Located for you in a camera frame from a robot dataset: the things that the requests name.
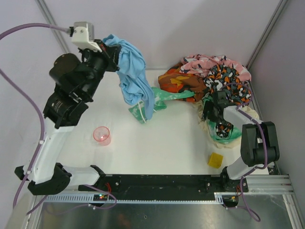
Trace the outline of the black orange white camouflage cloth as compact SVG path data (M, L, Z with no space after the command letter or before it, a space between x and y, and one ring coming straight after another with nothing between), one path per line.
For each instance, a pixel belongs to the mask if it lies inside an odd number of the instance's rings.
M250 102L252 98L252 93L248 88L249 81L244 81L240 83L227 83L221 77L215 79L215 76L216 74L211 74L209 75L209 77L203 79L205 85L209 89L208 98L203 99L204 102L211 101L212 94L217 91L226 92L227 98L230 103L229 105L245 106ZM222 123L215 123L216 135L220 138L229 137L229 134L233 130L233 128L233 125L227 121L224 121Z

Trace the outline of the light blue cloth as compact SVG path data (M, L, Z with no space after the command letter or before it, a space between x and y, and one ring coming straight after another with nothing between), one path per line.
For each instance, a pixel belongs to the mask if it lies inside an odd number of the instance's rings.
M102 40L107 45L119 44L121 51L119 54L119 71L116 73L120 79L120 88L123 99L128 105L136 105L140 101L144 102L147 118L151 119L153 114L150 109L155 103L154 92L146 79L146 62L140 50L124 39L120 39L114 34Z

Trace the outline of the green white cloth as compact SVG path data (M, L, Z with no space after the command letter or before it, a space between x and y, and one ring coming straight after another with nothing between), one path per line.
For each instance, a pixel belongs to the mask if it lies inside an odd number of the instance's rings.
M167 92L157 87L152 87L152 90L155 96L155 103L153 105L153 108L150 109L150 111L152 111L152 114L166 109L167 105L165 104L165 101L171 101L171 100L186 101L186 99L193 99L193 97L195 96L195 93L189 90L185 90L180 93ZM148 122L149 118L147 118L145 105L143 101L137 103L128 110L140 124L145 124Z

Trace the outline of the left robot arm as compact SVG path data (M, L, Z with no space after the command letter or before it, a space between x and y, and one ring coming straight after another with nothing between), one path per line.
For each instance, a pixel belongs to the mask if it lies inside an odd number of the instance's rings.
M68 187L77 186L89 191L97 186L105 174L96 165L68 167L57 161L62 147L93 102L93 96L105 72L119 70L121 45L107 45L96 40L101 51L79 49L81 59L72 53L59 56L49 71L55 81L53 94L43 109L42 129L44 140L31 166L15 168L19 179L26 179L28 190L35 196L59 194Z

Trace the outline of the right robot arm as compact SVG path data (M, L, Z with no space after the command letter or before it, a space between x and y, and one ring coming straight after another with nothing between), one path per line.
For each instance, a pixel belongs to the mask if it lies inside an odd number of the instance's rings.
M280 151L273 122L255 119L231 103L224 90L213 93L213 100L204 104L203 117L217 123L229 122L241 131L241 156L224 167L219 177L206 182L208 191L234 192L241 178L255 170L265 169L279 160Z

